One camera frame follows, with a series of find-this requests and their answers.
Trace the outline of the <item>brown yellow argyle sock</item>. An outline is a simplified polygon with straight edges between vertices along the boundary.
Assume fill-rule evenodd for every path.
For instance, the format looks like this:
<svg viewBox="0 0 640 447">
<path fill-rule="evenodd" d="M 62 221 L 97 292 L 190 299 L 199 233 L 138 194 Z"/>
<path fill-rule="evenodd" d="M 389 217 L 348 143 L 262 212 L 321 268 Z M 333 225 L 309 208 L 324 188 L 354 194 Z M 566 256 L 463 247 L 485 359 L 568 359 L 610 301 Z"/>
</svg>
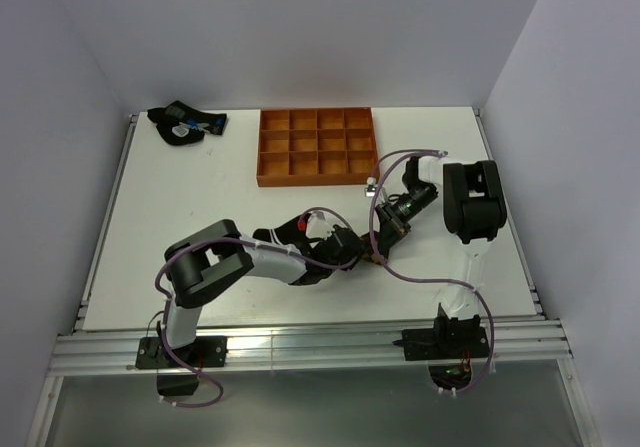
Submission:
<svg viewBox="0 0 640 447">
<path fill-rule="evenodd" d="M 377 243 L 377 253 L 374 250 L 371 242 L 371 237 L 368 234 L 363 234 L 360 237 L 362 245 L 361 259 L 374 264 L 381 264 L 386 262 L 389 256 L 389 248 L 384 242 Z"/>
</svg>

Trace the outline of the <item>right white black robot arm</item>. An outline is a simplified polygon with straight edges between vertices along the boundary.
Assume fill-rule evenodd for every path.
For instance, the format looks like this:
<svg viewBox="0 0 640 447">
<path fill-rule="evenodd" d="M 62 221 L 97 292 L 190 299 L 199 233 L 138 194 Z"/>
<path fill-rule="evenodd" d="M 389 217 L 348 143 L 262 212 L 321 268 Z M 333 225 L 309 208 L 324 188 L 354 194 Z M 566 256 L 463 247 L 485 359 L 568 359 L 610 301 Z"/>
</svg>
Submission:
<svg viewBox="0 0 640 447">
<path fill-rule="evenodd" d="M 439 287 L 437 318 L 448 323 L 433 332 L 433 345 L 441 355 L 452 357 L 468 341 L 461 325 L 478 324 L 481 312 L 492 316 L 480 287 L 485 256 L 507 221 L 499 171 L 492 160 L 464 163 L 445 151 L 405 149 L 394 154 L 398 159 L 367 189 L 373 194 L 370 256 L 403 282 Z M 430 278 L 403 275 L 389 266 L 390 250 L 409 234 L 411 220 L 436 200 L 442 201 L 444 225 L 457 243 L 450 273 Z"/>
</svg>

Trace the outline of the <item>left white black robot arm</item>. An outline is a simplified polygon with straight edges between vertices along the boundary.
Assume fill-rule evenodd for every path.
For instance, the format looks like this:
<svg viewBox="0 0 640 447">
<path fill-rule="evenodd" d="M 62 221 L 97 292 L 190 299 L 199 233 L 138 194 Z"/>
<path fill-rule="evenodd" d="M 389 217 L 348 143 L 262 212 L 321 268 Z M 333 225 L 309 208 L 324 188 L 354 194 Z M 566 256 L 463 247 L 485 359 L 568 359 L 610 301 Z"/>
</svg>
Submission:
<svg viewBox="0 0 640 447">
<path fill-rule="evenodd" d="M 171 285 L 169 290 L 156 286 L 168 298 L 159 355 L 172 366 L 190 362 L 203 307 L 245 277 L 308 286 L 353 268 L 364 253 L 363 239 L 350 226 L 325 221 L 320 222 L 324 232 L 311 236 L 311 218 L 302 214 L 250 236 L 223 219 L 170 246 L 156 276 Z"/>
</svg>

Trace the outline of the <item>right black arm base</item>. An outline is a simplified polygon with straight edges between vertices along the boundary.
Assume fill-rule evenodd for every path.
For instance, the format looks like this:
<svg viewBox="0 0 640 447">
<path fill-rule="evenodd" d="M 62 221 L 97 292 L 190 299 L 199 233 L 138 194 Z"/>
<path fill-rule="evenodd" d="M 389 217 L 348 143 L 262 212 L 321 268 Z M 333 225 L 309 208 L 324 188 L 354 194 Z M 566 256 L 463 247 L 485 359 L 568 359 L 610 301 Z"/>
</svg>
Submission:
<svg viewBox="0 0 640 447">
<path fill-rule="evenodd" d="M 393 345 L 403 349 L 406 361 L 435 361 L 486 358 L 490 345 L 484 328 L 471 338 L 450 338 L 435 328 L 405 329 Z"/>
</svg>

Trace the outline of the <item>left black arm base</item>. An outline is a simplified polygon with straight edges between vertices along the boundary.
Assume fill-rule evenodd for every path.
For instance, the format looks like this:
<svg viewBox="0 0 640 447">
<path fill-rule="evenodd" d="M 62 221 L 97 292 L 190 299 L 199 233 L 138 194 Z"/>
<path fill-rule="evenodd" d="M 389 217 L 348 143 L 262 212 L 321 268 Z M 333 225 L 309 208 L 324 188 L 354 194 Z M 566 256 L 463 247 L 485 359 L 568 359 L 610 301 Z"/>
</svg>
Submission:
<svg viewBox="0 0 640 447">
<path fill-rule="evenodd" d="M 197 337 L 187 346 L 174 349 L 174 354 L 192 367 L 223 367 L 227 354 L 225 336 Z M 144 337 L 140 340 L 135 368 L 138 370 L 157 370 L 178 368 L 179 364 L 165 352 L 159 337 Z"/>
</svg>

